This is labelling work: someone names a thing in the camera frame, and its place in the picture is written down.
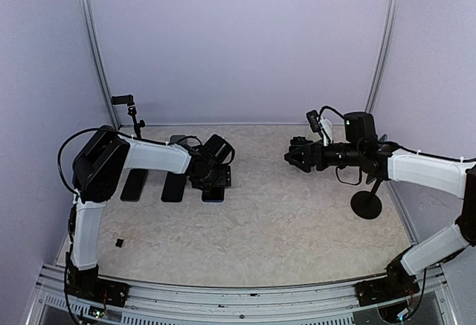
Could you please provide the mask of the black round base phone stand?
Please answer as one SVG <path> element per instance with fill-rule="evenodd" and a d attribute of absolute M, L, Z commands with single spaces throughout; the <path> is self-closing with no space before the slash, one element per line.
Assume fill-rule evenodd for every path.
<path fill-rule="evenodd" d="M 188 140 L 192 137 L 189 135 L 172 135 L 169 144 L 184 144 L 188 145 Z"/>

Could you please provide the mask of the black phone from tall stand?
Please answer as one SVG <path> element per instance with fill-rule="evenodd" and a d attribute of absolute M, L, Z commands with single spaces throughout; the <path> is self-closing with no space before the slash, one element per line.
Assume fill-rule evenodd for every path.
<path fill-rule="evenodd" d="M 131 169 L 129 171 L 120 195 L 122 202 L 138 202 L 140 200 L 148 173 L 148 170 L 145 169 Z"/>

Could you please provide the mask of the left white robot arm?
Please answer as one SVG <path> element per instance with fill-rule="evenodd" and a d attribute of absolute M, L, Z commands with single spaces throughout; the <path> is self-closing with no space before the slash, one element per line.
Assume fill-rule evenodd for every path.
<path fill-rule="evenodd" d="M 235 149 L 212 135 L 190 146 L 189 136 L 159 142 L 138 138 L 110 126 L 91 129 L 93 136 L 73 161 L 73 179 L 65 186 L 73 195 L 66 257 L 66 283 L 95 299 L 104 291 L 98 277 L 97 244 L 106 203 L 115 194 L 124 170 L 150 170 L 184 176 L 202 192 L 203 202 L 222 202 L 231 186 L 231 162 Z"/>

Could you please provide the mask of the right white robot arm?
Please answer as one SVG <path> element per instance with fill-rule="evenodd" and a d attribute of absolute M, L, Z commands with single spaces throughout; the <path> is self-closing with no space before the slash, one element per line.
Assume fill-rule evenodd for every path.
<path fill-rule="evenodd" d="M 376 195 L 384 181 L 401 181 L 440 190 L 463 202 L 461 214 L 453 224 L 409 248 L 386 268 L 380 283 L 385 297 L 400 295 L 414 277 L 427 267 L 456 257 L 475 246 L 475 160 L 447 158 L 410 150 L 376 133 L 374 118 L 367 112 L 349 112 L 344 122 L 344 142 L 334 142 L 322 121 L 322 111 L 307 112 L 311 130 L 319 141 L 294 137 L 285 161 L 305 173 L 328 167 L 342 170 L 357 167 L 367 175 L 371 190 L 358 191 L 350 201 L 353 212 L 362 219 L 375 219 L 382 212 Z"/>

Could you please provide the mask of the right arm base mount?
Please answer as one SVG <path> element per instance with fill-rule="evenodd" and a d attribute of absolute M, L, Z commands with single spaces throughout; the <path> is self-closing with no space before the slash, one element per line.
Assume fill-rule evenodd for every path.
<path fill-rule="evenodd" d="M 359 306 L 369 306 L 377 303 L 400 299 L 420 290 L 418 282 L 411 280 L 407 285 L 392 285 L 387 277 L 365 280 L 355 285 Z"/>

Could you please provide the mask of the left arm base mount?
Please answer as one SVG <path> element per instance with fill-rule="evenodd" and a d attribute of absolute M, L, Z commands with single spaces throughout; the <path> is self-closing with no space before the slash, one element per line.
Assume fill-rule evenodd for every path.
<path fill-rule="evenodd" d="M 93 283 L 78 286 L 77 284 L 67 284 L 68 295 L 79 299 L 90 300 L 106 306 L 125 307 L 130 286 L 127 283 L 96 279 Z"/>

